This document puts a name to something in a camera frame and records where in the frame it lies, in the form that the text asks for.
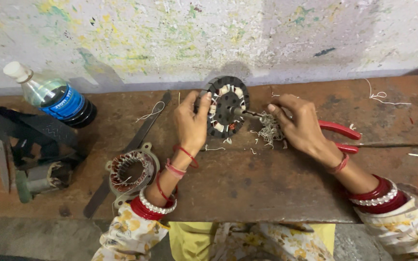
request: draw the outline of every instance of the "white bottle cap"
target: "white bottle cap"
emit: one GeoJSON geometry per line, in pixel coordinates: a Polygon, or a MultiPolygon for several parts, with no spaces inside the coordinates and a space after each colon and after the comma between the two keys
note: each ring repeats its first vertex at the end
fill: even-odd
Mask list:
{"type": "Polygon", "coordinates": [[[19,62],[10,62],[8,63],[3,72],[16,80],[18,83],[26,81],[30,75],[33,74],[33,71],[27,68],[25,65],[19,62]]]}

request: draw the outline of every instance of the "floral sleeve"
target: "floral sleeve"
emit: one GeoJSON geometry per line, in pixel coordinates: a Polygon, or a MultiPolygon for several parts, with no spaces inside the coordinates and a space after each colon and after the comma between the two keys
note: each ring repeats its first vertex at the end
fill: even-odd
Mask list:
{"type": "Polygon", "coordinates": [[[412,260],[418,258],[418,188],[407,184],[398,188],[408,202],[397,210],[378,215],[356,212],[393,258],[412,260]]]}
{"type": "Polygon", "coordinates": [[[159,243],[169,229],[158,221],[139,217],[130,204],[125,203],[119,208],[119,216],[114,218],[109,231],[101,236],[102,246],[92,261],[149,260],[149,249],[159,243]]]}

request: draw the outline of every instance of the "white wall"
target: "white wall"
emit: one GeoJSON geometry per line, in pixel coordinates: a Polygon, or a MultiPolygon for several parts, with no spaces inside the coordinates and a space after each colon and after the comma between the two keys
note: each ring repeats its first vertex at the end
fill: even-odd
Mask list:
{"type": "Polygon", "coordinates": [[[13,60],[83,92],[396,76],[418,68],[418,0],[0,0],[0,95],[13,60]]]}

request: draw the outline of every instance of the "pliers handle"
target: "pliers handle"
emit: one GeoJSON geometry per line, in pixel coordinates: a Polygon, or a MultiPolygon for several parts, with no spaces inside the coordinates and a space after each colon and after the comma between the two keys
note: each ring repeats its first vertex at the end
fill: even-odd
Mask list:
{"type": "MultiPolygon", "coordinates": [[[[339,133],[353,140],[359,140],[362,137],[362,135],[358,133],[357,131],[354,131],[350,128],[347,128],[343,125],[339,125],[334,122],[319,120],[319,126],[321,127],[321,129],[339,133]]],[[[340,151],[345,152],[345,153],[356,154],[359,151],[359,148],[355,146],[344,145],[338,142],[335,142],[335,144],[338,147],[338,149],[340,149],[340,151]]]]}

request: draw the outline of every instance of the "floor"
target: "floor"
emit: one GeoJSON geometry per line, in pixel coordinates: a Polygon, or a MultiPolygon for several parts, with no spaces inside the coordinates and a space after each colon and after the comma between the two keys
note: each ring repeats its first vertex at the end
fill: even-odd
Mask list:
{"type": "MultiPolygon", "coordinates": [[[[108,225],[76,220],[0,219],[0,260],[88,261],[108,225]]],[[[152,261],[173,261],[168,236],[151,252],[152,261]]],[[[366,233],[364,225],[337,225],[334,252],[336,261],[392,260],[366,233]]]]}

